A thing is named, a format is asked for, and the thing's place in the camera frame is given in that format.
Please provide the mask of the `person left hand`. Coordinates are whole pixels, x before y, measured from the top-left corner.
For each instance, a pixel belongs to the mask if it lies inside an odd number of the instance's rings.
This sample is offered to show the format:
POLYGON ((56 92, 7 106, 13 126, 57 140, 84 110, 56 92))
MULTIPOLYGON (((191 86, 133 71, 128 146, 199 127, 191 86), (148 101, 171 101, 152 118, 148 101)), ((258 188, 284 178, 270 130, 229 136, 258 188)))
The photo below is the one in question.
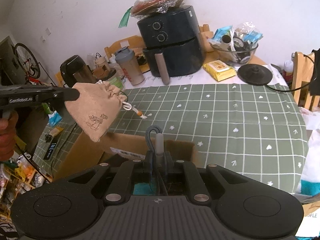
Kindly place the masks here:
POLYGON ((14 154, 16 124, 18 121, 18 114, 16 111, 11 113, 10 119, 1 118, 0 129, 0 159, 1 161, 9 160, 14 154))

